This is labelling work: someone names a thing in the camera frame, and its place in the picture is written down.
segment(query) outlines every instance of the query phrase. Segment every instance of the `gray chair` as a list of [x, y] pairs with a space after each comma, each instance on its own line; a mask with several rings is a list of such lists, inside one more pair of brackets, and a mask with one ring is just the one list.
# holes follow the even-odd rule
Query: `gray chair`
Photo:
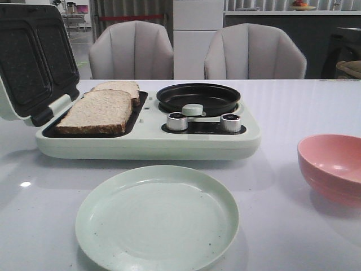
[[106, 28], [89, 50], [93, 79], [172, 79], [173, 49], [165, 27], [129, 21]]
[[302, 79], [307, 61], [281, 29], [239, 24], [218, 30], [204, 63], [205, 79]]

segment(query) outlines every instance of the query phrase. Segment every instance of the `black pan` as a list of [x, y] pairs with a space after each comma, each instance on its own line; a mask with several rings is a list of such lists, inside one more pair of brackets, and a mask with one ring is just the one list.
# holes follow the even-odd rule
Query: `black pan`
[[233, 88], [207, 83], [173, 85], [157, 93], [161, 108], [167, 112], [181, 112], [186, 104], [198, 103], [203, 105], [206, 117], [233, 112], [240, 98]]

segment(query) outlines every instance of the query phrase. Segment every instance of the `bread slice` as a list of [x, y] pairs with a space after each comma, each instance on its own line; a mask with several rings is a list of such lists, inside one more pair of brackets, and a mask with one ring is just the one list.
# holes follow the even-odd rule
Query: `bread slice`
[[55, 129], [62, 134], [124, 133], [131, 113], [128, 92], [90, 91], [73, 105]]
[[97, 91], [102, 89], [113, 89], [126, 91], [131, 95], [133, 106], [140, 105], [139, 99], [139, 85], [134, 81], [110, 81], [98, 84], [91, 91]]

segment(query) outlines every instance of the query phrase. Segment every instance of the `table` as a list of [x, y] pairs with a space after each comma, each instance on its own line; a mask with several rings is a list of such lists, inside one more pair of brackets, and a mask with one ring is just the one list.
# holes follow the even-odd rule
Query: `table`
[[[100, 80], [83, 80], [81, 92]], [[184, 81], [137, 81], [144, 91]], [[101, 271], [80, 249], [74, 222], [92, 189], [128, 169], [170, 164], [221, 181], [240, 209], [240, 230], [210, 270], [347, 270], [361, 267], [361, 210], [314, 192], [297, 143], [318, 133], [361, 137], [361, 82], [209, 81], [239, 90], [262, 129], [239, 161], [70, 160], [37, 149], [38, 128], [0, 119], [0, 269]]]

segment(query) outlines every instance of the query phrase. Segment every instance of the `white cabinet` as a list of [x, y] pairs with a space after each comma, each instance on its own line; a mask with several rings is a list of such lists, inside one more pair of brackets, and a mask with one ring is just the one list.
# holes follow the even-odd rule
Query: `white cabinet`
[[224, 0], [174, 0], [174, 79], [203, 79], [204, 60], [223, 27]]

